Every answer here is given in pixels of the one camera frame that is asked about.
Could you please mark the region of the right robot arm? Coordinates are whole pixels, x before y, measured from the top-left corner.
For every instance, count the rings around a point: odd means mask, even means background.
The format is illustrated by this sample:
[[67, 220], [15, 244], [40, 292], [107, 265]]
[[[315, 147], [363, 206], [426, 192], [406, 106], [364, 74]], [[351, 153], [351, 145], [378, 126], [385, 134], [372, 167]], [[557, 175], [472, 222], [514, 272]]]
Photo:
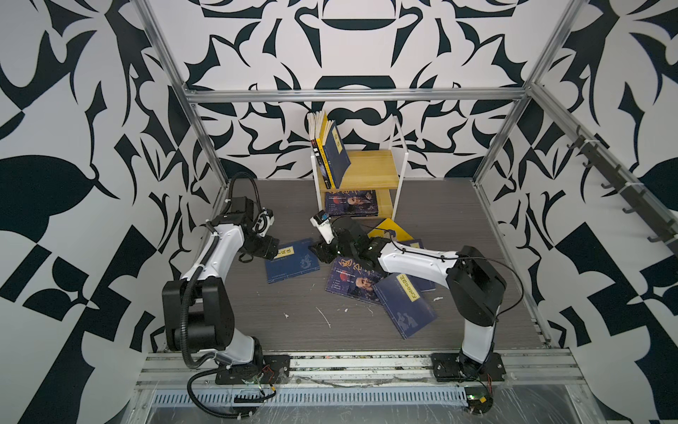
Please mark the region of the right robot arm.
[[331, 219], [321, 211], [310, 219], [322, 241], [311, 247], [320, 261], [352, 259], [361, 268], [393, 277], [400, 291], [415, 304], [416, 289], [403, 287], [413, 277], [450, 291], [464, 318], [464, 339], [457, 356], [457, 373], [469, 380], [486, 372], [494, 351], [494, 335], [507, 282], [493, 267], [495, 261], [474, 247], [459, 252], [407, 247], [394, 238], [371, 238], [350, 217]]

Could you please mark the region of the small green-lit electronics box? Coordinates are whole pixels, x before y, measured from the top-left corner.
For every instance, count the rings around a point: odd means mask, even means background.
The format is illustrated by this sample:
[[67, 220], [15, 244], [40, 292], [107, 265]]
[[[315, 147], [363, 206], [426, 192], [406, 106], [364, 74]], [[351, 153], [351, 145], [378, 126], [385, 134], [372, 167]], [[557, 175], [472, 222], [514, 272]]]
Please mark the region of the small green-lit electronics box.
[[494, 405], [494, 398], [481, 386], [467, 386], [464, 388], [466, 396], [466, 411], [472, 415], [485, 415]]

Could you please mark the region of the black standing book on shelf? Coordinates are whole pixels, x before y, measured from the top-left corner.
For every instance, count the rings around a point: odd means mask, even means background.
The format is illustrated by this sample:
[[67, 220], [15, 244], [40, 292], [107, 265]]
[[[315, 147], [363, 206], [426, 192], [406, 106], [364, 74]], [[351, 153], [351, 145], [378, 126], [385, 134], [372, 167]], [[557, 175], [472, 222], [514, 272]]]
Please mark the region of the black standing book on shelf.
[[329, 179], [329, 176], [328, 176], [328, 173], [327, 173], [325, 160], [322, 158], [320, 145], [319, 145], [320, 127], [316, 123], [316, 114], [315, 113], [309, 112], [307, 114], [307, 124], [308, 124], [308, 133], [309, 133], [309, 137], [310, 137], [310, 143], [312, 145], [312, 150], [314, 152], [316, 163], [318, 164], [318, 168], [319, 168], [319, 171], [321, 173], [323, 185], [324, 185], [324, 187], [326, 187], [326, 189], [330, 189], [331, 183], [330, 183], [330, 179]]

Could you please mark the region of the purple portrait book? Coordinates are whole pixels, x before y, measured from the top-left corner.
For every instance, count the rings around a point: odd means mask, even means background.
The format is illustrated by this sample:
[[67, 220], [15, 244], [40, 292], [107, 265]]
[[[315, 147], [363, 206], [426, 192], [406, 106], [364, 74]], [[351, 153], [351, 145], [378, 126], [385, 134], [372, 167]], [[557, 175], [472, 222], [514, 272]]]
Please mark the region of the purple portrait book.
[[375, 190], [327, 192], [324, 210], [331, 217], [376, 217], [377, 194]]
[[351, 258], [337, 257], [330, 269], [326, 291], [353, 300], [380, 304], [374, 286], [383, 277], [383, 274], [367, 270]]

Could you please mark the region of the wooden white-framed bookshelf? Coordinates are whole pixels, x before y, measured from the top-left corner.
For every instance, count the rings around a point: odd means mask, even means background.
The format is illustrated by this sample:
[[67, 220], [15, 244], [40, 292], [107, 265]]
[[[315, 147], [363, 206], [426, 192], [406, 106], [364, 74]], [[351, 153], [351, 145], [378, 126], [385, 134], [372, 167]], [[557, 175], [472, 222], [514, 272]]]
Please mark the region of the wooden white-framed bookshelf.
[[[311, 141], [311, 164], [314, 177], [314, 189], [319, 208], [325, 205], [326, 188], [318, 157], [321, 154], [316, 140], [316, 130], [321, 127], [326, 118], [321, 118], [318, 112], [307, 114], [307, 130]], [[409, 159], [409, 148], [404, 139], [398, 118], [390, 118], [392, 122], [388, 146], [380, 150], [359, 150], [357, 146], [348, 147], [348, 157], [351, 166], [344, 174], [341, 191], [374, 190], [378, 205], [379, 218], [394, 220], [397, 216], [398, 204], [404, 183]]]

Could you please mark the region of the blue book yellow label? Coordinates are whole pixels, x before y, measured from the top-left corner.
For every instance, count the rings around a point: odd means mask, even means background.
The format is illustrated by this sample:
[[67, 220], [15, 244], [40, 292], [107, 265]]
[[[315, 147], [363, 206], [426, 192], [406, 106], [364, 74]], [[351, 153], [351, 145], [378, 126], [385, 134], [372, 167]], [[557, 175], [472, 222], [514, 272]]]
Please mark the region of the blue book yellow label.
[[339, 189], [346, 171], [351, 166], [351, 159], [338, 132], [335, 121], [328, 120], [323, 134], [323, 148], [328, 161], [328, 174], [331, 176], [335, 189]]
[[414, 259], [406, 259], [404, 265], [397, 265], [400, 271], [404, 271], [405, 274], [411, 279], [411, 282], [415, 288], [423, 293], [434, 291], [437, 287], [435, 281], [431, 281], [424, 276], [431, 275], [429, 271], [431, 263], [426, 261], [426, 258], [422, 255], [415, 254]]
[[391, 274], [373, 288], [403, 339], [413, 337], [437, 319], [434, 309], [406, 274]]

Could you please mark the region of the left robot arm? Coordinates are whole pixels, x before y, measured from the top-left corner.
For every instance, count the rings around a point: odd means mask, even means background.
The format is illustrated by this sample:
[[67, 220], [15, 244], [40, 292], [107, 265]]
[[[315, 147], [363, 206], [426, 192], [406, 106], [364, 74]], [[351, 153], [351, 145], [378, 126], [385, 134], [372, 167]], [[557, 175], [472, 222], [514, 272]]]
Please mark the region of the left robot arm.
[[234, 174], [224, 209], [204, 224], [208, 239], [197, 261], [162, 289], [168, 348], [180, 352], [189, 369], [209, 360], [228, 370], [263, 368], [260, 342], [236, 328], [225, 282], [234, 261], [277, 256], [279, 240], [268, 234], [274, 222], [252, 175]]

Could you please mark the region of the large yellow book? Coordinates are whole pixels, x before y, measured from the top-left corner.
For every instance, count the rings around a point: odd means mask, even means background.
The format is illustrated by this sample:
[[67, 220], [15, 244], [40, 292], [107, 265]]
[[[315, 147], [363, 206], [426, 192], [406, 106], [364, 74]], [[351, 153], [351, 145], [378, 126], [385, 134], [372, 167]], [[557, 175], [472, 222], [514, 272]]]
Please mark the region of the large yellow book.
[[325, 175], [327, 176], [326, 187], [327, 189], [335, 189], [335, 183], [332, 177], [329, 160], [327, 157], [327, 152], [325, 149], [325, 144], [327, 141], [326, 129], [328, 125], [328, 117], [325, 111], [317, 111], [315, 113], [315, 139], [318, 146], [318, 150], [321, 154], [321, 159], [323, 160], [323, 166], [325, 170]]

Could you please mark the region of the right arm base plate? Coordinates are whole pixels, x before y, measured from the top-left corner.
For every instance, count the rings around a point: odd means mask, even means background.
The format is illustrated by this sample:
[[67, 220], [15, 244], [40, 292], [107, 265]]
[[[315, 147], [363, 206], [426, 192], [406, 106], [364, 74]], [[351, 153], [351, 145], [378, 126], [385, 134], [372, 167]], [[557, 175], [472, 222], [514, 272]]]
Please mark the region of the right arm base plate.
[[432, 353], [434, 378], [439, 383], [504, 382], [506, 369], [499, 353], [489, 353], [484, 362], [476, 362], [462, 353]]

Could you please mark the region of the small yellow cartoon book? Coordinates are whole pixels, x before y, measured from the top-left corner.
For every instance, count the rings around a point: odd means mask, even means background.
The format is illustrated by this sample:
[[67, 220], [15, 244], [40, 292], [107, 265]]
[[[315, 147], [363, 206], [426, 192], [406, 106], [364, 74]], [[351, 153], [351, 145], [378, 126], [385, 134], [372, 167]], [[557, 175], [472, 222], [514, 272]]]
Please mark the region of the small yellow cartoon book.
[[392, 239], [398, 242], [413, 240], [413, 236], [396, 224], [392, 219], [387, 218], [377, 224], [368, 232], [370, 238]]

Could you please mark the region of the aluminium front rail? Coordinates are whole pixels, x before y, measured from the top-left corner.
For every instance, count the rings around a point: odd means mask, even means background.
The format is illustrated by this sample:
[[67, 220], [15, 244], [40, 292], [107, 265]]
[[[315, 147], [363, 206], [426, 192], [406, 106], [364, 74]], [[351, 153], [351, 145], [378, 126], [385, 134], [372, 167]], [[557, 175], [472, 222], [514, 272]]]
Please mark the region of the aluminium front rail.
[[467, 406], [464, 388], [484, 387], [499, 399], [505, 391], [563, 389], [573, 406], [595, 403], [574, 356], [563, 349], [501, 350], [504, 382], [439, 383], [429, 351], [265, 353], [291, 356], [289, 376], [270, 385], [217, 385], [212, 362], [190, 370], [178, 354], [146, 358], [136, 388], [161, 406], [189, 406], [198, 399], [213, 408], [271, 406]]

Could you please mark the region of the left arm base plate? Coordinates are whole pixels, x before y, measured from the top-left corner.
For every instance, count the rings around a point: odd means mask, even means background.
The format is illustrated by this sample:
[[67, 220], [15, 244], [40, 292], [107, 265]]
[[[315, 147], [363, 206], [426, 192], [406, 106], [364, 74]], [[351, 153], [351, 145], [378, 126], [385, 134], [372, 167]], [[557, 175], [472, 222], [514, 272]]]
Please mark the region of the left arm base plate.
[[248, 364], [220, 369], [216, 374], [215, 383], [217, 385], [279, 383], [289, 376], [290, 366], [290, 355], [263, 355]]

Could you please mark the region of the wall hook rail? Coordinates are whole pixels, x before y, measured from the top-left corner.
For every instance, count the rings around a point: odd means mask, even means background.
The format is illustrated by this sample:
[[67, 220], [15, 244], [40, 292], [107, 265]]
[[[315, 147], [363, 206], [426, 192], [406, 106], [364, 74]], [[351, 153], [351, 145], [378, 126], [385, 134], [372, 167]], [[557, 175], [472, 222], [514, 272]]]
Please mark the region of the wall hook rail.
[[604, 145], [577, 125], [576, 139], [568, 150], [584, 156], [583, 163], [586, 169], [596, 170], [605, 182], [601, 184], [603, 190], [621, 196], [627, 206], [623, 212], [627, 215], [637, 215], [653, 231], [647, 240], [653, 244], [663, 244], [674, 256], [677, 256], [677, 217], [660, 199], [650, 190], [648, 185], [640, 181], [622, 164]]

